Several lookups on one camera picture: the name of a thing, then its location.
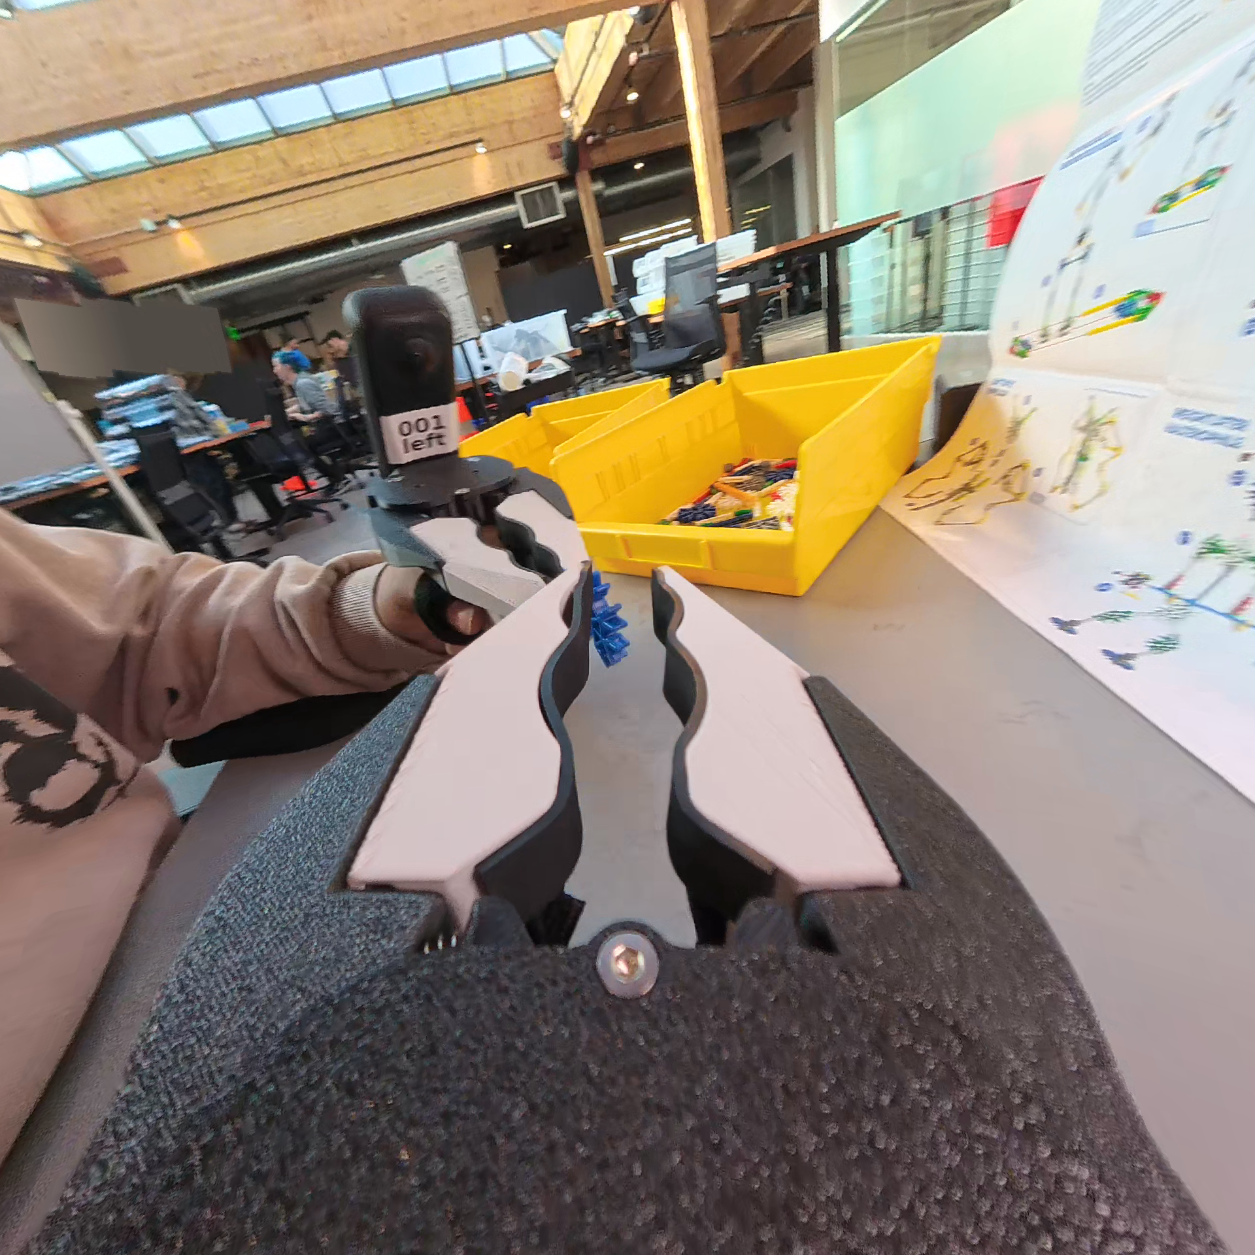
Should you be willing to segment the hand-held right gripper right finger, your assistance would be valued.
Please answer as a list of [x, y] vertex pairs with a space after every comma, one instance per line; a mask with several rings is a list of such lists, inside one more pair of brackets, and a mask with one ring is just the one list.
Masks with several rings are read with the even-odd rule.
[[795, 922], [826, 892], [902, 888], [865, 790], [821, 713], [828, 685], [670, 567], [651, 576], [672, 753], [667, 853], [698, 946], [753, 902]]

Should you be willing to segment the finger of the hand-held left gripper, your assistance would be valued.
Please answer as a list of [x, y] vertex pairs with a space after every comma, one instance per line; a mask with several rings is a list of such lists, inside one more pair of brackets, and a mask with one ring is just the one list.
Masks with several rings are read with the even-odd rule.
[[432, 518], [407, 528], [433, 579], [454, 600], [477, 606], [488, 620], [502, 620], [544, 586], [544, 578], [518, 565], [511, 553], [481, 539], [468, 518]]
[[542, 579], [590, 562], [579, 527], [537, 492], [504, 497], [495, 507], [495, 528], [511, 558]]

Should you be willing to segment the large blue connector fan assembly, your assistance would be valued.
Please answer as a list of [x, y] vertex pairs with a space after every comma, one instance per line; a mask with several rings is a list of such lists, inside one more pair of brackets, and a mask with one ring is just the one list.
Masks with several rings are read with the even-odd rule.
[[591, 571], [590, 643], [604, 667], [618, 665], [630, 650], [628, 623], [621, 611], [623, 607], [612, 602], [609, 583], [598, 571]]

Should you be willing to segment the pile of toy pieces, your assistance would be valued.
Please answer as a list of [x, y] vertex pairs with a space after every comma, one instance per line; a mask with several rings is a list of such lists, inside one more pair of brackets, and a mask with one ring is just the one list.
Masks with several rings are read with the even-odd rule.
[[797, 460], [740, 460], [658, 523], [791, 532], [797, 495]]

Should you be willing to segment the yellow storage bin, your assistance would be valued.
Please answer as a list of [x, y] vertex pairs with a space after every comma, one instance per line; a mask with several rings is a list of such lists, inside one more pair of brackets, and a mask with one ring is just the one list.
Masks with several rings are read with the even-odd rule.
[[461, 441], [460, 456], [496, 458], [547, 476], [558, 449], [595, 439], [670, 399], [670, 383], [653, 379], [560, 402], [544, 402]]
[[[802, 597], [918, 456], [942, 339], [737, 369], [561, 444], [563, 490], [593, 565]], [[791, 462], [791, 528], [669, 523], [726, 465]]]

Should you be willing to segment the person's left forearm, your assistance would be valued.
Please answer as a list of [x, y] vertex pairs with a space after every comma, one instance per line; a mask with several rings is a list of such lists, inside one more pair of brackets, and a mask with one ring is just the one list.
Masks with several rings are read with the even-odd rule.
[[140, 760], [279, 704], [389, 690], [444, 662], [386, 627], [414, 572], [377, 553], [270, 565], [167, 553], [135, 535], [2, 513], [2, 744], [91, 720]]

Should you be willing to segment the grey desk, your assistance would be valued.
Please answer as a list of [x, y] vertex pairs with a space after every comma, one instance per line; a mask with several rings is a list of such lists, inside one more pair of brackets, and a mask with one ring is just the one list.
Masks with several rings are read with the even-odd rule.
[[[639, 920], [691, 944], [665, 851], [679, 725], [647, 579], [609, 576], [630, 655], [570, 711], [584, 848], [574, 939]], [[1253, 1252], [1253, 804], [876, 511], [798, 600], [709, 593], [828, 678], [981, 829], [1081, 978], [1160, 1150], [1232, 1253]], [[19, 1253], [112, 1102], [191, 925], [344, 741], [189, 774], [200, 806], [145, 890], [102, 1006], [2, 1171]]]

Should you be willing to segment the dark standing desk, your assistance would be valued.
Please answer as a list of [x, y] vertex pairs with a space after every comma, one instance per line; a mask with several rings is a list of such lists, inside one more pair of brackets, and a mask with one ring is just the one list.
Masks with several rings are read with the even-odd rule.
[[841, 276], [839, 251], [849, 248], [865, 237], [872, 235], [876, 230], [891, 227], [902, 220], [902, 211], [890, 211], [877, 216], [863, 218], [856, 223], [844, 227], [835, 227], [811, 234], [804, 239], [790, 241], [784, 244], [774, 244], [772, 248], [760, 249], [756, 253], [746, 255], [744, 258], [735, 258], [721, 262], [718, 265], [719, 277], [728, 277], [735, 284], [749, 283], [749, 272], [762, 269], [765, 265], [795, 262], [798, 258], [819, 258], [825, 263], [825, 351], [837, 353], [842, 349], [842, 295], [844, 283]]

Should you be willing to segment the person's left hand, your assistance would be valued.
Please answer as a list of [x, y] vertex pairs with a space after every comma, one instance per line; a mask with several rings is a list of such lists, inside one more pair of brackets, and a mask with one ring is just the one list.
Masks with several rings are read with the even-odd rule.
[[388, 632], [439, 657], [458, 653], [491, 627], [482, 607], [454, 599], [419, 567], [384, 565], [374, 609]]

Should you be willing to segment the white writing board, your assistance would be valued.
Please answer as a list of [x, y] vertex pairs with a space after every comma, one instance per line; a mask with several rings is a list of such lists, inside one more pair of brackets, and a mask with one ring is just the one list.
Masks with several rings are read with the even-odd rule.
[[479, 316], [463, 270], [458, 242], [446, 241], [400, 260], [407, 284], [432, 291], [444, 306], [456, 344], [479, 339]]

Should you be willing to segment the clear plastic bag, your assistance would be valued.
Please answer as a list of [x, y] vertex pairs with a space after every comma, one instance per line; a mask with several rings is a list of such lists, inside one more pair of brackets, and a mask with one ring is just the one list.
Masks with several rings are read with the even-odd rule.
[[554, 309], [484, 328], [479, 335], [479, 353], [500, 393], [556, 379], [570, 370], [574, 353], [567, 311]]

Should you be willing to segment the black office chair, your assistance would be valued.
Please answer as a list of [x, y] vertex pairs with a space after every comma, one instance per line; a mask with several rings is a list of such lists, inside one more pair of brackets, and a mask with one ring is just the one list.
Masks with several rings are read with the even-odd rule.
[[705, 379], [704, 369], [726, 355], [726, 334], [718, 300], [716, 244], [700, 244], [663, 260], [665, 291], [660, 339], [649, 321], [637, 314], [626, 295], [616, 309], [626, 330], [632, 369], [649, 377], [665, 377], [670, 397]]
[[188, 472], [186, 458], [165, 425], [131, 432], [138, 453], [138, 469], [154, 499], [165, 534], [182, 551], [209, 553], [223, 562], [233, 560], [226, 541], [226, 518], [217, 504]]

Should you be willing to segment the grey rolling partition board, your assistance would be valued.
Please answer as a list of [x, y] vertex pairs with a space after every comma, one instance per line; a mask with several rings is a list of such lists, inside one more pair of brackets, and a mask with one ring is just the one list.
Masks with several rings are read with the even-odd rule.
[[91, 464], [138, 530], [167, 551], [159, 527], [107, 462], [79, 411], [37, 381], [35, 370], [2, 339], [2, 483], [51, 476]]

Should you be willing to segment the toy instruction sheet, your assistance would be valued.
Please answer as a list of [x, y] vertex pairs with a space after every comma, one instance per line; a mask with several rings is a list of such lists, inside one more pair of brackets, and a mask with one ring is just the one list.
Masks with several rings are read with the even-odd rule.
[[988, 353], [883, 509], [1251, 799], [1251, 2], [1100, 4]]

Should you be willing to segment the stack of red blue bins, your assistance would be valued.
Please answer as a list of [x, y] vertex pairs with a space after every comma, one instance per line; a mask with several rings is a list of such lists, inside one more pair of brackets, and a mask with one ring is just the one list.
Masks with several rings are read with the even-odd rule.
[[1006, 249], [1011, 246], [1016, 230], [1020, 228], [1027, 207], [1032, 204], [1042, 176], [997, 188], [990, 195], [988, 214], [984, 220], [984, 248]]

